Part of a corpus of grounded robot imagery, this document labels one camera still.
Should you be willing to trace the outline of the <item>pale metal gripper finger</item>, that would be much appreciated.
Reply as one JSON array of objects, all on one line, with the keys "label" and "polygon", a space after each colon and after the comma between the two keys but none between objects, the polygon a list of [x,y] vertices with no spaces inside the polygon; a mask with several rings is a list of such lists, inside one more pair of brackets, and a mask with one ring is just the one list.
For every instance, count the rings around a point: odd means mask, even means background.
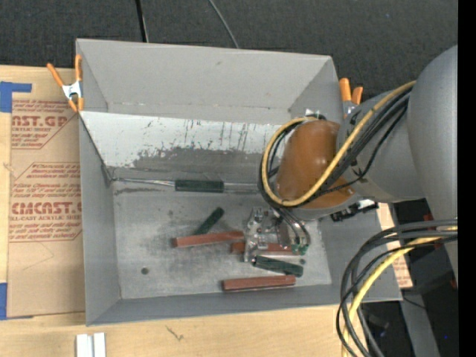
[{"label": "pale metal gripper finger", "polygon": [[247,242],[243,252],[243,261],[245,263],[251,262],[261,251],[265,251],[264,245]]},{"label": "pale metal gripper finger", "polygon": [[247,229],[245,231],[245,239],[247,242],[264,242],[265,234],[263,233],[263,227],[260,222],[255,219],[250,219],[247,223]]}]

